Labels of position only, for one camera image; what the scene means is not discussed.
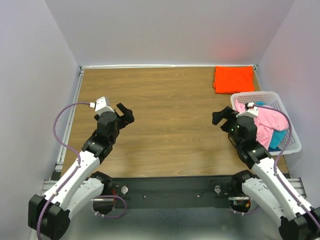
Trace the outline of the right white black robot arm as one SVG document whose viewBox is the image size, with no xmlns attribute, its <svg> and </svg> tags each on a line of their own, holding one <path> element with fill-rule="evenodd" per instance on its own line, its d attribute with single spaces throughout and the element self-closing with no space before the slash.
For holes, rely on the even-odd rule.
<svg viewBox="0 0 320 240">
<path fill-rule="evenodd" d="M 320 238 L 320 209 L 313 207 L 278 169 L 268 150 L 257 141 L 254 117 L 258 106 L 250 103 L 239 113 L 227 106 L 212 113 L 212 124 L 222 119 L 221 130 L 236 149 L 248 170 L 232 176 L 230 191 L 254 200 L 278 225 L 284 240 L 317 240 Z"/>
</svg>

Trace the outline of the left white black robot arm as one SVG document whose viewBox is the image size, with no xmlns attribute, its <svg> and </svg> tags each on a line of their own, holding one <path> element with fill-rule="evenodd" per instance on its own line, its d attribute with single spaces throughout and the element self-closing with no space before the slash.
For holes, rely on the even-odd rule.
<svg viewBox="0 0 320 240">
<path fill-rule="evenodd" d="M 119 115 L 101 100 L 87 104 L 95 110 L 97 127 L 84 142 L 67 172 L 43 195 L 33 195 L 28 202 L 28 226 L 43 236 L 59 240 L 67 231 L 72 217 L 95 197 L 107 197 L 111 181 L 98 173 L 88 177 L 111 153 L 120 130 L 135 121 L 133 111 L 122 103 Z"/>
</svg>

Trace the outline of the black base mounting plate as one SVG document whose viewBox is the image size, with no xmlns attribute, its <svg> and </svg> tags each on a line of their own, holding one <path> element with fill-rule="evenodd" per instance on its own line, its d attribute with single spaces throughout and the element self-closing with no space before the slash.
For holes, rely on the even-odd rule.
<svg viewBox="0 0 320 240">
<path fill-rule="evenodd" d="M 103 195 L 116 195 L 117 209 L 229 208 L 249 205 L 230 175 L 109 178 Z"/>
</svg>

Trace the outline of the white plastic laundry basket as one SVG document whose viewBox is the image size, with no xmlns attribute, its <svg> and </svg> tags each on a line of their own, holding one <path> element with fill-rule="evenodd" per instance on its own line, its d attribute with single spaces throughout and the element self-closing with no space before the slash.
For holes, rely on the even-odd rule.
<svg viewBox="0 0 320 240">
<path fill-rule="evenodd" d="M 290 155 L 302 149 L 297 132 L 279 95 L 272 91 L 253 91 L 232 94 L 231 105 L 236 102 L 258 105 L 258 116 L 254 123 L 258 128 L 257 140 L 271 155 Z"/>
</svg>

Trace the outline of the orange t shirt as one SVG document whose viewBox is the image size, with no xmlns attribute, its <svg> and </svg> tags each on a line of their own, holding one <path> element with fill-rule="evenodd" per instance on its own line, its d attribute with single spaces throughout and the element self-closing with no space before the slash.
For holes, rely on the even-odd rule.
<svg viewBox="0 0 320 240">
<path fill-rule="evenodd" d="M 216 66 L 213 85 L 217 94 L 254 92 L 254 70 L 252 66 Z"/>
</svg>

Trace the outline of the aluminium frame rail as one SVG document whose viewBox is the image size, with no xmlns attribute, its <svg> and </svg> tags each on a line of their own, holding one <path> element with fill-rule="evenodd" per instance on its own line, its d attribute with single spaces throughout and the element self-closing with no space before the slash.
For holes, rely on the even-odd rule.
<svg viewBox="0 0 320 240">
<path fill-rule="evenodd" d="M 56 197 L 61 191 L 60 185 L 60 180 L 45 180 L 42 185 L 41 196 L 46 200 Z"/>
</svg>

